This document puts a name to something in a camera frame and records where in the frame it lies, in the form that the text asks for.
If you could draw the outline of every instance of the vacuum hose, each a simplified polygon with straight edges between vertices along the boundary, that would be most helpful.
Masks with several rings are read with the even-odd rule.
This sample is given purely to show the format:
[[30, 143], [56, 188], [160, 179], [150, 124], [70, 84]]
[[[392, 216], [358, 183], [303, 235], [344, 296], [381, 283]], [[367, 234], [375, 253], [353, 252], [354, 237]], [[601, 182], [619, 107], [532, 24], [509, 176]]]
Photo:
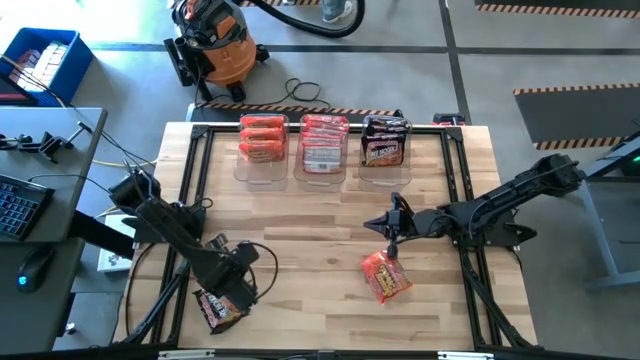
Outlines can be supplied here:
[[249, 0], [249, 1], [254, 3], [257, 7], [262, 9], [267, 14], [273, 16], [274, 18], [282, 21], [283, 23], [289, 26], [292, 26], [298, 30], [306, 31], [311, 34], [315, 34], [315, 35], [319, 35], [327, 38], [333, 38], [333, 39], [345, 37], [352, 34], [354, 31], [358, 29], [358, 27], [360, 27], [360, 24], [362, 24], [362, 19], [364, 19], [364, 1], [365, 0], [354, 0], [357, 3], [356, 18], [351, 25], [341, 29], [328, 29], [322, 26], [300, 21], [298, 19], [295, 19], [283, 14], [282, 12], [276, 10], [276, 8], [267, 4], [263, 0]]

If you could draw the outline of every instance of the wooden table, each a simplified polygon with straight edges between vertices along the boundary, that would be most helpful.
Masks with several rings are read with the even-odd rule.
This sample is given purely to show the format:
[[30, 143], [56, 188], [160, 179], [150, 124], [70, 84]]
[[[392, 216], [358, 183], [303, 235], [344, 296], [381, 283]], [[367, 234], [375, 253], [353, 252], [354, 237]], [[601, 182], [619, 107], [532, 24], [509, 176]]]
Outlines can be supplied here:
[[[178, 197], [192, 126], [167, 124], [155, 173], [167, 201]], [[469, 126], [463, 127], [463, 134], [474, 192], [480, 195], [500, 184], [489, 131]], [[472, 349], [460, 261], [448, 238], [416, 240], [400, 247], [400, 261], [414, 285], [386, 304], [380, 305], [365, 283], [360, 262], [385, 249], [387, 243], [362, 223], [389, 209], [390, 197], [359, 190], [358, 146], [358, 138], [353, 136], [347, 179], [339, 193], [298, 189], [292, 175], [296, 146], [290, 146], [287, 189], [250, 192], [233, 176], [237, 135], [216, 134], [205, 191], [205, 196], [213, 199], [213, 207], [207, 211], [204, 239], [225, 232], [232, 243], [244, 239], [261, 242], [278, 255], [280, 274], [250, 316], [215, 336], [209, 335], [191, 295], [200, 288], [191, 277], [181, 348]], [[439, 140], [416, 135], [411, 146], [413, 180], [402, 194], [414, 210], [449, 202]], [[451, 148], [457, 156], [455, 147]], [[457, 157], [454, 159], [459, 174]], [[195, 192], [198, 169], [194, 169], [190, 197]], [[260, 251], [253, 269], [258, 287], [264, 289], [271, 281], [274, 262], [268, 253]], [[166, 245], [156, 246], [139, 266], [129, 300], [131, 327], [156, 300], [166, 252]], [[488, 248], [487, 259], [496, 301], [522, 335], [535, 343], [518, 262], [502, 248]], [[486, 315], [479, 299], [478, 304], [488, 339]], [[114, 340], [124, 337], [123, 310], [121, 307]], [[171, 323], [173, 303], [167, 314], [163, 339]]]

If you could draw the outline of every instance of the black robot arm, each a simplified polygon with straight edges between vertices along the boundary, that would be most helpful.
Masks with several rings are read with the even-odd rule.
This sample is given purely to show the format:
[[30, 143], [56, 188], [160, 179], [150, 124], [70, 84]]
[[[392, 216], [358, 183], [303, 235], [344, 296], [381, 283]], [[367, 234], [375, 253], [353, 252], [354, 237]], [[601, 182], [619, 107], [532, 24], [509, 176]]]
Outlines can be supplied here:
[[500, 216], [538, 195], [564, 196], [578, 189], [584, 172], [566, 155], [542, 158], [531, 169], [475, 200], [442, 205], [413, 212], [398, 193], [391, 196], [393, 208], [365, 227], [382, 233], [390, 242], [388, 254], [397, 256], [397, 245], [416, 238], [445, 235], [461, 239], [468, 246], [484, 245], [480, 238]]
[[139, 169], [109, 190], [118, 208], [142, 220], [190, 262], [204, 290], [217, 297], [227, 297], [241, 311], [256, 302], [256, 285], [249, 284], [244, 276], [249, 266], [258, 260], [258, 252], [251, 242], [241, 242], [229, 250], [223, 234], [203, 246], [200, 243], [205, 211], [202, 200], [193, 206], [169, 204], [160, 197], [158, 181]]

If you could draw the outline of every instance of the blue bin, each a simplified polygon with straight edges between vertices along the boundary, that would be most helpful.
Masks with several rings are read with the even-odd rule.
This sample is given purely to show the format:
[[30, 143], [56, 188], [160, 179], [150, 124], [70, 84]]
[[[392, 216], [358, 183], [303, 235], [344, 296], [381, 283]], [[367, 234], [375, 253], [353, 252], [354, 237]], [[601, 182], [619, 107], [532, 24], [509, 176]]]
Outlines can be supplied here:
[[[93, 60], [93, 53], [80, 39], [80, 33], [72, 30], [34, 29], [22, 28], [5, 51], [5, 56], [16, 61], [27, 50], [44, 49], [53, 41], [58, 41], [69, 46], [62, 57], [60, 67], [56, 71], [49, 88], [58, 94], [66, 103], [71, 103], [84, 74]], [[13, 67], [4, 61], [0, 61], [0, 72], [9, 75]], [[45, 91], [29, 91], [36, 99], [38, 106], [59, 107], [60, 104], [54, 96]]]

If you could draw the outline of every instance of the gray floor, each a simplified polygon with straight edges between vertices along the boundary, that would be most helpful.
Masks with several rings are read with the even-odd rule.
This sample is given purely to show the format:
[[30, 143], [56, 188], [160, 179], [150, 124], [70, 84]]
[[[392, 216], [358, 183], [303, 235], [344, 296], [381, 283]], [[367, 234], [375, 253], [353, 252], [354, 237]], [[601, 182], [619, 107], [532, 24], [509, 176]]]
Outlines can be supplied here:
[[[143, 44], [159, 44], [173, 33], [164, 0], [60, 0], [55, 6], [40, 1], [28, 20], [5, 16], [0, 30], [64, 24], [79, 29], [90, 43]], [[267, 45], [446, 46], [437, 0], [376, 0], [367, 5], [362, 28], [336, 41], [287, 28], [255, 8], [245, 9], [245, 14], [254, 37]], [[480, 13], [471, 0], [449, 0], [449, 5], [461, 47], [640, 47], [640, 20]], [[64, 17], [49, 15], [62, 10]], [[319, 14], [315, 7], [287, 11], [305, 19], [317, 19]], [[0, 44], [9, 32], [0, 31]], [[107, 108], [107, 131], [141, 156], [155, 158], [164, 124], [184, 120], [194, 89], [180, 86], [163, 52], [95, 51], [95, 55], [74, 104]], [[513, 89], [640, 82], [640, 56], [464, 55], [460, 64], [473, 123], [490, 127], [502, 180], [548, 154], [533, 150]], [[247, 80], [248, 101], [280, 97], [284, 81], [292, 76], [320, 83], [323, 98], [335, 107], [401, 108], [416, 123], [429, 122], [435, 112], [457, 110], [447, 55], [273, 53]], [[605, 151], [568, 153], [589, 164]], [[101, 144], [97, 158], [118, 162], [120, 155]], [[122, 175], [119, 169], [91, 169], [91, 176], [103, 184]], [[89, 184], [80, 209], [97, 214], [107, 207], [106, 195]], [[575, 195], [536, 199], [523, 206], [518, 220], [539, 231], [521, 255], [539, 343], [553, 350], [637, 357], [640, 287], [584, 290], [585, 281], [605, 270], [580, 199]], [[71, 315], [80, 330], [60, 339], [56, 348], [105, 345], [110, 340], [126, 279], [96, 273], [96, 262], [97, 249], [87, 247], [74, 284], [82, 294]]]

